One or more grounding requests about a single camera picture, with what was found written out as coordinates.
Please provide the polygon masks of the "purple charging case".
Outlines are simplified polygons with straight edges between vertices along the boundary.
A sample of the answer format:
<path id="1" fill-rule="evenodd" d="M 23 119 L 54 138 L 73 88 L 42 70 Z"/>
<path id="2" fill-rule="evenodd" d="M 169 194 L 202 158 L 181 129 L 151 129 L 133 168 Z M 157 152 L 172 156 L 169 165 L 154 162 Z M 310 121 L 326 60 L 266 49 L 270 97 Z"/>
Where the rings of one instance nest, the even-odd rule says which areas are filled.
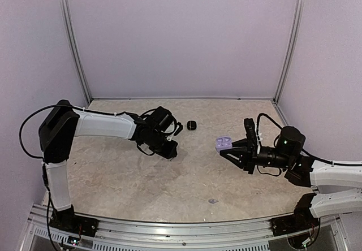
<path id="1" fill-rule="evenodd" d="M 220 136 L 216 138 L 215 149 L 218 153 L 222 150 L 228 150 L 232 148 L 232 139 L 230 136 Z"/>

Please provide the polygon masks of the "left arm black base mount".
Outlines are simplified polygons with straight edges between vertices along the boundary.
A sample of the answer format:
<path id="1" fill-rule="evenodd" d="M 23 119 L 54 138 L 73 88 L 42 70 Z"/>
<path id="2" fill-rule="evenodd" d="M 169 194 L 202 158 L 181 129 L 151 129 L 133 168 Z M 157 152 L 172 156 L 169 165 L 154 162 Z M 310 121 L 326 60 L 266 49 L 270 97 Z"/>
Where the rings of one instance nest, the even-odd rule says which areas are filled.
<path id="1" fill-rule="evenodd" d="M 53 210 L 49 223 L 50 227 L 58 230 L 89 237 L 95 237 L 98 224 L 96 218 L 76 215 L 73 205 L 66 210 Z"/>

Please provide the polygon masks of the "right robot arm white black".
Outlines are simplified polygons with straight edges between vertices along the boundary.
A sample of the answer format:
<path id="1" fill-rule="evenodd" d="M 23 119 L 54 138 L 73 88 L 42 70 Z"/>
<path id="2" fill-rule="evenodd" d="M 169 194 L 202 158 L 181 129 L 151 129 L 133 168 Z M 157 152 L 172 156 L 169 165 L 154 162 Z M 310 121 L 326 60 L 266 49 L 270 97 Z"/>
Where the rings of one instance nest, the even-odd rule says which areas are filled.
<path id="1" fill-rule="evenodd" d="M 239 169 L 253 174 L 258 167 L 277 168 L 288 182 L 314 191 L 302 196 L 289 218 L 300 231 L 312 218 L 361 211 L 361 164 L 321 161 L 302 155 L 305 136 L 292 126 L 282 127 L 275 147 L 261 146 L 256 132 L 245 128 L 246 137 L 233 141 L 216 138 L 216 151 Z"/>

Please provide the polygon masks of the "black charging case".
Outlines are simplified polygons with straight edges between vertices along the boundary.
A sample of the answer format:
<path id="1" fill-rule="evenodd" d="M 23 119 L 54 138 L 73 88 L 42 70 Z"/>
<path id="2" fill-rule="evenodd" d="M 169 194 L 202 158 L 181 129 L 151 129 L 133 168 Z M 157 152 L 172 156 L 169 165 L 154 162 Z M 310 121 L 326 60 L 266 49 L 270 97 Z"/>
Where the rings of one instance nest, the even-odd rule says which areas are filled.
<path id="1" fill-rule="evenodd" d="M 187 122 L 187 129 L 188 129 L 189 131 L 194 131 L 194 130 L 196 130 L 196 128 L 197 128 L 197 123 L 196 123 L 196 121 L 194 121 L 194 120 L 189 120 L 189 121 Z"/>

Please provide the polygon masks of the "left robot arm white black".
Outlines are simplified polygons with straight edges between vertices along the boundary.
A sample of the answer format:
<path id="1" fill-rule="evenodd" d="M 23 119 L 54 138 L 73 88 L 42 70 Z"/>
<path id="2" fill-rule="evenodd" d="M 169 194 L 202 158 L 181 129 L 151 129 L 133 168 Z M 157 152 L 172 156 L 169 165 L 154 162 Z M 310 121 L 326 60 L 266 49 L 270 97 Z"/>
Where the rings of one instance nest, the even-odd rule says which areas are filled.
<path id="1" fill-rule="evenodd" d="M 125 111 L 90 111 L 72 106 L 65 99 L 59 101 L 38 131 L 50 198 L 58 211 L 57 222 L 67 231 L 73 231 L 79 226 L 79 218 L 69 211 L 72 202 L 67 179 L 67 160 L 75 137 L 100 136 L 130 140 L 136 143 L 139 150 L 145 145 L 149 155 L 172 159 L 177 156 L 178 146 L 173 138 L 182 129 L 182 124 L 162 106 L 137 115 Z"/>

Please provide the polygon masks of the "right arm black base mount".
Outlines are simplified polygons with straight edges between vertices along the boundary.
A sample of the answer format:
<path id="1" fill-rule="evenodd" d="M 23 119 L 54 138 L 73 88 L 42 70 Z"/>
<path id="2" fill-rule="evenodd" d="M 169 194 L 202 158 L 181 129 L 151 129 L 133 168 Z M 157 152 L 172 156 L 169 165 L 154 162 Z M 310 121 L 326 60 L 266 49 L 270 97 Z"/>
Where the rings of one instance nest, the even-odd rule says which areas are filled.
<path id="1" fill-rule="evenodd" d="M 315 193 L 304 194 L 298 201 L 292 214 L 270 220 L 273 236 L 286 235 L 318 226 L 319 218 L 312 215 L 310 208 Z"/>

